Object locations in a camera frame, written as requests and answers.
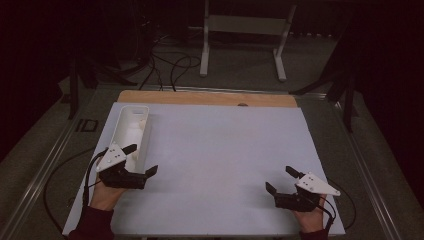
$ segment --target hand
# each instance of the hand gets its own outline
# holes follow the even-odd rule
[[[326,195],[321,195],[319,205],[324,207]],[[315,208],[312,212],[297,212],[292,211],[297,221],[299,222],[301,231],[303,233],[316,232],[324,229],[323,224],[323,211],[319,208]]]
[[[127,191],[125,188],[111,188],[107,187],[99,178],[97,174],[96,185],[94,185],[93,197],[91,198],[90,207],[99,210],[111,211],[118,203],[122,194]]]

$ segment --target metal frame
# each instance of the metal frame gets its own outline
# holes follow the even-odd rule
[[[225,89],[210,89],[210,88],[183,88],[182,91],[205,91],[205,92],[233,92],[233,93],[263,93],[263,94],[287,94],[287,92],[278,91],[244,91],[244,90],[225,90]],[[307,93],[303,96],[295,96],[296,99],[315,99],[324,101],[326,99],[325,94],[314,94]],[[368,193],[369,199],[374,207],[375,213],[380,221],[384,234],[389,240],[401,240],[402,236],[396,227],[395,222],[390,214],[390,211],[385,203],[383,196],[381,195],[370,171],[368,170],[366,161],[356,143],[354,135],[345,128],[342,119],[342,108],[339,103],[332,106],[334,115],[339,122],[340,127],[346,134],[351,149],[354,152],[355,164],[359,171],[359,175],[364,183],[365,189]],[[49,173],[53,170],[54,165],[59,160],[63,150],[67,146],[68,140],[71,137],[72,130],[77,125],[76,119],[80,115],[81,111],[78,111],[76,118],[69,121],[67,126],[64,128],[61,135],[58,137],[55,145],[52,147],[49,156],[44,160],[42,167],[39,169],[36,176],[32,179],[28,188],[22,196],[22,199],[17,204],[17,207],[5,224],[4,228],[0,232],[0,239],[13,239],[19,232],[22,224],[24,223],[27,215],[31,211],[35,204],[42,188],[47,180]]]
[[[291,23],[296,5],[291,5],[286,19],[270,18],[250,18],[236,16],[220,16],[209,14],[209,0],[205,0],[205,17],[203,27],[203,51],[200,64],[200,76],[208,75],[209,65],[209,31],[238,32],[238,33],[256,33],[281,36],[278,48],[273,50],[275,67],[277,69],[278,80],[285,82],[287,80],[284,70],[281,54],[289,35]]]

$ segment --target wooden board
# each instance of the wooden board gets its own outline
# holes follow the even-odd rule
[[[123,91],[118,102],[195,104],[237,106],[246,104],[255,107],[297,107],[296,100],[290,95],[252,94],[252,93],[212,93],[212,92],[161,92],[161,91]]]

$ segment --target table leg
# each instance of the table leg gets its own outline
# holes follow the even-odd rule
[[[206,77],[208,75],[209,65],[209,0],[205,0],[205,18],[203,26],[203,51],[202,59],[200,62],[200,76]]]
[[[284,24],[283,33],[281,34],[280,45],[278,46],[278,49],[274,49],[275,66],[277,68],[278,80],[281,82],[285,82],[287,80],[286,72],[284,71],[283,61],[281,60],[281,53],[283,52],[284,45],[286,44],[295,11],[296,5],[292,5],[290,7],[290,12]]]

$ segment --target black cable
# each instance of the black cable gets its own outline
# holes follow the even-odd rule
[[[108,149],[106,148],[103,152],[98,153],[93,159],[91,159],[90,164],[88,165],[88,169],[87,172],[85,173],[85,183],[84,183],[84,191],[82,193],[82,209],[81,209],[81,216],[80,216],[80,221],[78,222],[78,225],[81,223],[81,219],[83,219],[84,215],[85,215],[85,211],[88,207],[88,198],[89,198],[89,186],[88,186],[88,182],[90,180],[90,173],[91,173],[91,168],[93,168],[94,163],[97,161],[97,159],[101,156],[104,156],[106,151]]]
[[[162,58],[162,57],[159,57],[158,55],[156,55],[155,53],[168,53],[168,54],[180,54],[180,55],[183,55],[183,57],[181,57],[181,58],[179,58],[175,63],[173,63],[173,62],[171,62],[171,61],[168,61],[168,60],[166,60],[166,59],[164,59],[164,58]],[[192,56],[190,56],[190,55],[188,55],[188,54],[186,54],[186,53],[183,53],[183,52],[154,52],[154,53],[152,53],[152,55],[153,55],[153,57],[154,58],[157,58],[157,59],[159,59],[159,60],[162,60],[162,61],[164,61],[164,62],[166,62],[166,63],[168,63],[168,64],[171,64],[172,65],[172,69],[171,69],[171,73],[170,73],[170,83],[171,83],[171,86],[172,86],[172,89],[174,90],[174,91],[177,91],[176,90],[176,87],[175,87],[175,84],[176,84],[176,82],[177,82],[177,80],[180,78],[180,77],[182,77],[190,68],[195,68],[195,67],[198,67],[199,65],[200,65],[200,63],[201,63],[201,60],[200,60],[200,58],[198,58],[198,57],[192,57]],[[184,60],[184,59],[188,59],[189,60],[189,64],[188,65],[186,65],[186,66],[183,66],[183,65],[179,65],[178,63],[180,62],[180,61],[182,61],[182,60]],[[193,64],[192,65],[192,59],[196,59],[198,62],[196,63],[196,64]],[[180,74],[180,75],[178,75],[178,77],[176,77],[175,79],[173,79],[173,74],[174,74],[174,71],[175,71],[175,69],[177,68],[177,67],[179,67],[179,68],[184,68],[184,71]]]
[[[339,188],[341,191],[343,191],[346,196],[348,197],[349,201],[352,203],[352,208],[353,208],[353,219],[352,221],[347,225],[347,227],[344,227],[345,230],[348,230],[349,228],[351,228],[353,226],[353,224],[356,222],[356,205],[355,202],[353,201],[352,197],[346,192],[346,190],[344,190],[339,184],[337,184],[336,182],[334,182],[333,180],[331,180],[330,178],[328,178],[328,181],[330,181],[331,183],[333,183],[334,185],[336,185],[337,188]]]
[[[74,155],[74,156],[71,156],[70,158],[66,159],[66,160],[65,160],[65,161],[63,161],[62,163],[60,163],[60,164],[59,164],[58,166],[56,166],[56,167],[53,169],[53,171],[50,173],[50,176],[47,178],[46,184],[44,185],[44,188],[43,188],[43,204],[44,204],[44,208],[46,209],[46,213],[47,213],[47,215],[49,216],[50,220],[51,220],[51,221],[53,222],[53,224],[55,225],[56,229],[59,231],[60,235],[62,235],[63,229],[62,229],[62,227],[59,225],[59,223],[56,221],[56,219],[54,218],[54,216],[53,216],[53,214],[51,213],[50,208],[49,208],[49,206],[48,206],[48,204],[47,204],[47,188],[48,188],[48,185],[49,185],[50,180],[52,179],[53,175],[56,173],[56,171],[57,171],[57,170],[59,170],[59,169],[60,169],[63,165],[65,165],[65,163],[68,163],[69,161],[74,160],[75,158],[77,158],[77,157],[79,157],[79,156],[82,156],[82,155],[84,155],[84,154],[86,154],[86,153],[88,153],[88,152],[91,152],[91,151],[92,151],[92,150],[94,150],[94,149],[95,149],[95,148],[93,147],[93,148],[87,149],[87,150],[85,150],[85,151],[82,151],[82,152],[80,152],[80,153],[78,153],[78,154],[76,154],[76,155]]]
[[[151,70],[149,72],[149,74],[147,75],[147,77],[143,80],[143,82],[141,82],[140,87],[138,88],[138,90],[141,90],[144,86],[144,84],[146,84],[146,82],[149,80],[150,76],[152,75],[153,71],[155,70],[155,63],[154,63],[154,59],[153,57],[150,57],[152,59],[153,62],[153,66],[151,67]]]
[[[189,69],[190,69],[190,67],[186,67],[185,69],[184,69],[184,71],[177,77],[177,78],[175,78],[175,80],[172,80],[172,75],[174,74],[174,70],[175,70],[175,68],[178,66],[178,63],[180,62],[180,61],[182,61],[182,60],[184,60],[184,59],[186,59],[186,58],[188,58],[188,60],[190,61],[190,63],[189,63],[189,66],[191,66],[191,58],[190,57],[187,57],[187,56],[184,56],[184,57],[182,57],[182,58],[180,58],[180,59],[178,59],[176,62],[175,62],[175,64],[174,64],[174,66],[172,66],[172,69],[171,69],[171,74],[170,74],[170,81],[171,81],[171,86],[172,86],[172,89],[174,90],[174,92],[176,92],[177,91],[177,89],[175,88],[175,83],[177,83],[177,80],[182,76],[182,75],[184,75]]]

